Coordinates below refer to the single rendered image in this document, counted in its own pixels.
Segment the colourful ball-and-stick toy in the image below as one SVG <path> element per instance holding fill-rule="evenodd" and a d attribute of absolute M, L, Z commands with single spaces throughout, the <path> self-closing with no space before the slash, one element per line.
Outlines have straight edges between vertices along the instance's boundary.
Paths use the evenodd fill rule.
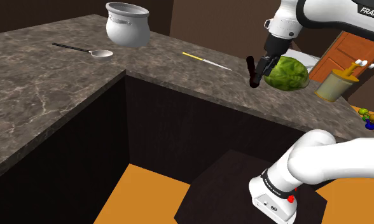
<path fill-rule="evenodd" d="M 359 109 L 358 113 L 362 116 L 363 121 L 366 122 L 365 128 L 374 131 L 374 113 L 370 113 L 365 108 Z"/>

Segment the orange panelled door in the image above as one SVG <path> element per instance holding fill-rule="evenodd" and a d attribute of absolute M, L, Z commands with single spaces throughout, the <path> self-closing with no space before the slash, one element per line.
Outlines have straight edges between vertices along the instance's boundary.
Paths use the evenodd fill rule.
<path fill-rule="evenodd" d="M 367 60 L 368 64 L 354 70 L 352 75 L 356 78 L 370 64 L 374 63 L 374 42 L 348 32 L 342 32 L 310 71 L 309 78 L 323 82 L 332 69 L 347 69 L 357 59 Z"/>

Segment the dark robot stand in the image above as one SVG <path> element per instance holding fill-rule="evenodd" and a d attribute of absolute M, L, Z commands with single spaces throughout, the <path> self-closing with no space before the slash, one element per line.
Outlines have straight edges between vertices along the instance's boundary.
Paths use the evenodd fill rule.
<path fill-rule="evenodd" d="M 178 224 L 276 224 L 257 209 L 249 181 L 271 163 L 234 150 L 196 178 L 174 219 Z"/>

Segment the green lettuce head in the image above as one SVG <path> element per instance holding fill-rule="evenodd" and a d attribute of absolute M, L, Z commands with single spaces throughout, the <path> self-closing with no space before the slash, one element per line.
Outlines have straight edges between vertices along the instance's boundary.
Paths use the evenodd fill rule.
<path fill-rule="evenodd" d="M 264 79 L 271 87 L 283 91 L 303 89 L 310 81 L 307 68 L 299 60 L 285 56 L 280 57 L 277 65 Z"/>

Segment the black-handled silver spoon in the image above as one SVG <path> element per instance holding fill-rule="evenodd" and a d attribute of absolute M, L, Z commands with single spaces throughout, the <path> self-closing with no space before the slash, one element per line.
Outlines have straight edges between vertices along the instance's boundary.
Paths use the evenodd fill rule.
<path fill-rule="evenodd" d="M 68 46 L 68 45 L 63 45 L 63 44 L 59 44 L 59 43 L 52 43 L 52 45 L 63 47 L 63 48 L 68 48 L 68 49 L 72 49 L 72 50 L 77 50 L 77 51 L 81 51 L 81 52 L 86 52 L 86 53 L 89 53 L 93 58 L 98 59 L 98 60 L 110 59 L 113 56 L 113 52 L 109 51 L 109 50 L 86 50 L 86 49 L 77 48 L 77 47 Z"/>

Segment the black upright cylinder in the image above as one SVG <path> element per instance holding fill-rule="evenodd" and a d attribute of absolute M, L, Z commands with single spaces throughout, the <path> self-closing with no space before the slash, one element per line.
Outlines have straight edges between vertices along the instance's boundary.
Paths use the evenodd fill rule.
<path fill-rule="evenodd" d="M 254 63 L 254 57 L 248 56 L 246 58 L 247 69 L 249 71 L 249 85 L 251 88 L 257 88 L 260 85 L 260 76 L 256 73 L 256 66 Z"/>

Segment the yellow-handled knife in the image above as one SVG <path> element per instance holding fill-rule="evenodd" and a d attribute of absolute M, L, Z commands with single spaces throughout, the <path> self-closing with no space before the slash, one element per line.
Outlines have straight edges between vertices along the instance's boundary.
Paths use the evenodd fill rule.
<path fill-rule="evenodd" d="M 220 64 L 217 64 L 217 63 L 215 63 L 215 62 L 209 61 L 209 60 L 207 60 L 207 59 L 203 59 L 203 58 L 200 58 L 200 57 L 197 57 L 197 56 L 191 55 L 191 54 L 186 53 L 186 52 L 182 52 L 182 54 L 185 55 L 185 56 L 188 56 L 188 57 L 191 57 L 191 58 L 194 58 L 194 59 L 197 59 L 197 60 L 200 60 L 200 61 L 206 62 L 206 63 L 211 64 L 211 65 L 213 65 L 213 66 L 217 66 L 217 67 L 220 67 L 220 68 L 222 68 L 222 69 L 227 69 L 227 70 L 229 70 L 229 71 L 233 71 L 233 70 L 230 69 L 230 68 L 227 68 L 227 67 L 222 66 L 222 65 L 220 65 Z"/>

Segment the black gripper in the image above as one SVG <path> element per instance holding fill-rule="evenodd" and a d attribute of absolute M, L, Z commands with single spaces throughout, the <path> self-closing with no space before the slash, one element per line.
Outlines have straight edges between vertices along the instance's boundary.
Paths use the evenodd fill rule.
<path fill-rule="evenodd" d="M 259 78 L 265 74 L 269 76 L 272 69 L 277 65 L 281 55 L 285 54 L 289 49 L 291 39 L 283 39 L 269 34 L 264 45 L 266 51 L 265 56 L 262 56 L 257 63 L 255 73 Z"/>

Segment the white flat tray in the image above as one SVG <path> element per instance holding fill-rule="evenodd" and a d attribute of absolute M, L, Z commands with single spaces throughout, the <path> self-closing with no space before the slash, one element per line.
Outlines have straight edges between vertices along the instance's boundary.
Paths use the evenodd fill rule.
<path fill-rule="evenodd" d="M 288 49 L 284 56 L 292 57 L 296 60 L 299 60 L 307 68 L 308 73 L 314 68 L 314 66 L 320 60 L 319 57 L 315 57 L 313 55 L 309 55 L 292 49 Z"/>

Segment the pale canister with yellow lid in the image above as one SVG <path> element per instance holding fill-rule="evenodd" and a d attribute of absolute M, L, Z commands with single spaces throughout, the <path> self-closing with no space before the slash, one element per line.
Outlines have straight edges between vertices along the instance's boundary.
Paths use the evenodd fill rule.
<path fill-rule="evenodd" d="M 347 69 L 332 69 L 314 93 L 325 101 L 335 102 L 346 90 L 359 81 L 352 75 L 354 70 L 366 66 L 367 63 L 367 60 L 357 59 Z"/>

